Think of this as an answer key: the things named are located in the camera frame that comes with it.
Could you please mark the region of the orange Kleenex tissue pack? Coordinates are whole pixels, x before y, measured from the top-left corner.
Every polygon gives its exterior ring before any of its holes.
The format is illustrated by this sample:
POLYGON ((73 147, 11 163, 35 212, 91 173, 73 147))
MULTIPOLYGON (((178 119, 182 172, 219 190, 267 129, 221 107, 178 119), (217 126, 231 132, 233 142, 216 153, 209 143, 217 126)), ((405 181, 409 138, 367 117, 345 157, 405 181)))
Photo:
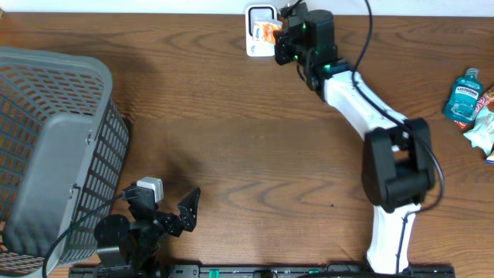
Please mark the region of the orange Kleenex tissue pack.
POLYGON ((255 42, 276 44, 275 33, 283 28, 283 23, 268 18, 255 18, 253 23, 252 38, 255 42))

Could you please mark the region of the blue Listerine mouthwash bottle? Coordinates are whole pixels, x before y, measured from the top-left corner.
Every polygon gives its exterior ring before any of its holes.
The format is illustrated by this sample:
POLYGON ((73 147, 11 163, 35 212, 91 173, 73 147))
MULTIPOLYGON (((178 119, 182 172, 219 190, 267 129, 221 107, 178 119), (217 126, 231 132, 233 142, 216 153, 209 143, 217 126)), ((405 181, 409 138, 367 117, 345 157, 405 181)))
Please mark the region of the blue Listerine mouthwash bottle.
POLYGON ((483 91, 478 75, 478 69, 469 68, 464 76, 460 76, 453 83, 450 98, 444 109, 444 115, 448 119, 465 124, 474 121, 476 104, 483 91))

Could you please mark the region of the red brown chocolate bar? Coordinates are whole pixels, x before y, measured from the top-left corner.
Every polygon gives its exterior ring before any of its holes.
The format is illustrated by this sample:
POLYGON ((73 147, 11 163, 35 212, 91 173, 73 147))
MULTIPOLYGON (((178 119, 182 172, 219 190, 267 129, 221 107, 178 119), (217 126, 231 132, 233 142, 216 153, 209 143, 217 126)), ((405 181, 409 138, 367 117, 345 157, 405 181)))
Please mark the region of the red brown chocolate bar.
POLYGON ((475 119, 476 119, 477 115, 479 114, 479 111, 483 107, 488 106, 489 104, 491 104, 493 102, 493 97, 494 97, 494 88, 491 86, 478 99, 477 104, 475 106, 475 114, 473 117, 473 121, 470 123, 465 123, 465 122, 460 122, 460 121, 456 120, 455 123, 460 127, 461 130, 465 130, 469 125, 471 125, 475 122, 475 119))

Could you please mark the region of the teal white pack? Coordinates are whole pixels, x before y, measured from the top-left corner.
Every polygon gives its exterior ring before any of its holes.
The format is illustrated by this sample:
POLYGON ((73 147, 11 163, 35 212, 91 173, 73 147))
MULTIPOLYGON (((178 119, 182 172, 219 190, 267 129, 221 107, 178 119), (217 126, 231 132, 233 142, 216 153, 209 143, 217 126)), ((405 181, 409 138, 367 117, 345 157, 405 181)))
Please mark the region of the teal white pack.
POLYGON ((481 148, 489 156, 493 148, 493 112, 483 107, 475 119, 474 127, 463 134, 472 147, 481 148))

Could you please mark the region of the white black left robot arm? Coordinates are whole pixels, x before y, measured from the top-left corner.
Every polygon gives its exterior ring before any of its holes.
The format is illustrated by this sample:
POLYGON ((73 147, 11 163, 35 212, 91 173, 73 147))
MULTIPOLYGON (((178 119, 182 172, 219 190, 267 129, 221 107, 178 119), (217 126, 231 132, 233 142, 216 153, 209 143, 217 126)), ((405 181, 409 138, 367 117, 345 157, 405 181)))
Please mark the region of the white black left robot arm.
POLYGON ((113 214, 100 220, 94 229, 99 266, 94 277, 167 277, 168 271, 155 253, 160 240, 179 237, 197 225, 201 189, 196 188, 178 203, 179 215, 158 210, 154 190, 133 183, 122 192, 134 217, 113 214))

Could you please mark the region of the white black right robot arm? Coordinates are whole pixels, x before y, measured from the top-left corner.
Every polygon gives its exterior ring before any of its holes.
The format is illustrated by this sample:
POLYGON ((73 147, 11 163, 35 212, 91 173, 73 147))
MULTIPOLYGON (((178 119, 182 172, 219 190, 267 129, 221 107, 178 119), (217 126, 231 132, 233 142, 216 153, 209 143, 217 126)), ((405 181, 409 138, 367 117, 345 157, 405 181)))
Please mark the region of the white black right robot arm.
POLYGON ((364 141, 361 182, 374 207, 366 261, 384 275, 413 275, 408 260, 413 222, 440 172, 422 118, 391 109, 362 80, 359 63, 339 57, 333 13, 302 1, 282 8, 287 25, 274 35, 275 60, 295 62, 300 78, 339 111, 364 141))

